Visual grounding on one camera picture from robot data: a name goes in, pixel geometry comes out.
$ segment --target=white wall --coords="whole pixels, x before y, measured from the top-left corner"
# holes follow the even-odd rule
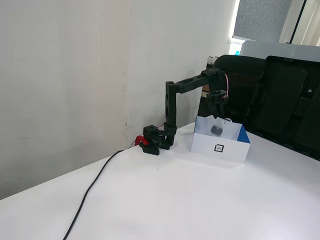
[[[214,1],[213,20],[210,26],[210,56],[220,57],[229,53],[239,2],[239,0]]]
[[[312,34],[310,34],[310,32],[309,34],[307,34],[307,31],[309,30],[309,27],[311,27],[312,32],[316,29],[318,23],[318,20],[316,19],[318,18],[319,14],[317,11],[317,6],[319,5],[319,2],[319,0],[308,0],[306,2],[299,25],[296,29],[292,41],[293,44],[308,45],[307,43],[309,42],[309,39],[312,37]]]
[[[143,127],[165,121],[165,82],[196,76],[206,68],[212,34],[217,48],[227,45],[234,1],[135,0],[131,6],[131,40],[127,95],[127,139],[130,145]],[[225,18],[214,21],[221,11]],[[201,89],[177,95],[177,126],[195,120]]]
[[[305,0],[292,0],[283,25],[279,43],[290,43],[304,1]]]
[[[129,7],[0,2],[0,199],[124,148]]]

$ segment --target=white table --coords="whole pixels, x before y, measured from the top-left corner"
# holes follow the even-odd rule
[[[245,164],[209,158],[188,152],[192,131],[112,159],[68,240],[320,239],[320,162],[252,134]],[[0,239],[62,239],[105,161],[0,201]]]

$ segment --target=gray surface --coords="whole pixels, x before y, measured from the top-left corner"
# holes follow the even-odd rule
[[[292,0],[240,0],[234,35],[278,43]]]

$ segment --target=black object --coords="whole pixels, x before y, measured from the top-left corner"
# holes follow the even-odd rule
[[[199,87],[209,85],[206,95],[209,109],[215,118],[223,117],[224,105],[228,99],[224,98],[227,90],[227,81],[223,71],[218,68],[206,69],[200,75],[179,82],[167,81],[165,83],[165,122],[164,130],[159,130],[154,125],[143,128],[143,137],[148,144],[140,142],[143,152],[159,154],[159,149],[169,150],[174,144],[177,132],[177,93],[184,94]]]
[[[299,26],[302,13],[303,13],[304,10],[305,10],[306,3],[307,3],[307,0],[304,0],[304,2],[303,2],[303,4],[302,4],[301,11],[300,11],[299,16],[298,16],[298,19],[297,19],[296,24],[295,24],[295,26],[294,26],[294,30],[293,30],[293,33],[292,33],[292,36],[291,36],[291,39],[290,39],[290,42],[289,42],[290,44],[292,44],[292,42],[293,42],[293,40],[294,40],[294,38],[295,38],[296,31],[297,31],[297,28],[298,28],[298,26]]]
[[[230,82],[225,117],[253,134],[319,159],[319,62],[226,55],[214,67],[225,71]]]
[[[111,157],[109,157],[109,159],[105,162],[105,164],[104,164],[103,167],[101,168],[101,170],[100,170],[100,172],[98,173],[98,175],[96,176],[96,178],[93,180],[93,182],[91,183],[91,185],[89,186],[89,188],[86,190],[86,192],[85,192],[85,194],[84,194],[84,196],[83,196],[83,198],[82,198],[81,204],[80,204],[80,206],[79,206],[79,208],[78,208],[78,211],[76,211],[76,214],[75,214],[75,216],[74,216],[74,218],[73,218],[73,220],[72,220],[72,223],[71,223],[68,231],[66,232],[63,240],[66,240],[66,239],[68,238],[68,236],[69,236],[72,228],[74,227],[74,225],[75,225],[75,223],[76,223],[76,221],[77,221],[77,218],[78,218],[79,213],[80,213],[80,211],[81,211],[81,209],[82,209],[82,207],[83,207],[83,205],[84,205],[84,203],[85,203],[85,200],[86,200],[86,197],[87,197],[89,191],[90,191],[91,188],[95,185],[95,183],[96,183],[96,181],[98,180],[98,178],[100,177],[101,173],[104,171],[106,165],[108,164],[108,162],[109,162],[115,155],[117,155],[118,153],[121,153],[122,151],[123,151],[123,150],[117,151],[115,154],[113,154]]]

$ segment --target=black cable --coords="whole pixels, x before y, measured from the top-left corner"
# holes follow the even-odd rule
[[[300,22],[300,19],[301,19],[301,16],[302,16],[302,13],[304,12],[305,10],[305,6],[306,6],[306,3],[307,3],[307,0],[304,0],[303,4],[302,4],[302,8],[301,8],[301,11],[299,13],[299,16],[298,16],[298,19],[296,21],[296,24],[294,26],[294,30],[293,30],[293,33],[292,33],[292,36],[291,36],[291,39],[290,39],[290,44],[292,44],[294,38],[295,38],[295,35],[296,35],[296,31],[297,31],[297,28],[298,28],[298,25],[299,25],[299,22]]]
[[[136,140],[134,140],[134,141],[131,143],[130,147],[128,147],[127,149],[130,149],[135,142],[136,142]]]
[[[77,218],[78,218],[79,213],[80,213],[80,211],[81,211],[81,209],[82,209],[82,207],[83,207],[83,205],[84,205],[84,203],[85,203],[85,200],[86,200],[86,197],[87,197],[89,191],[90,191],[91,188],[94,186],[94,184],[96,183],[96,181],[97,181],[98,178],[100,177],[101,173],[104,171],[106,165],[108,164],[108,162],[109,162],[115,155],[117,155],[118,153],[120,153],[120,152],[122,152],[122,151],[123,151],[123,150],[117,151],[115,154],[113,154],[113,155],[105,162],[105,164],[104,164],[103,167],[101,168],[99,174],[96,176],[95,180],[91,183],[91,185],[89,186],[89,188],[86,190],[86,192],[85,192],[85,194],[84,194],[84,196],[83,196],[83,198],[82,198],[82,202],[81,202],[81,204],[80,204],[80,206],[79,206],[79,208],[78,208],[78,211],[76,212],[76,214],[75,214],[75,216],[74,216],[74,218],[73,218],[73,221],[72,221],[72,223],[71,223],[68,231],[66,232],[63,240],[66,240],[66,239],[68,238],[68,236],[69,236],[72,228],[74,227],[74,225],[75,225],[75,223],[76,223],[76,221],[77,221]]]

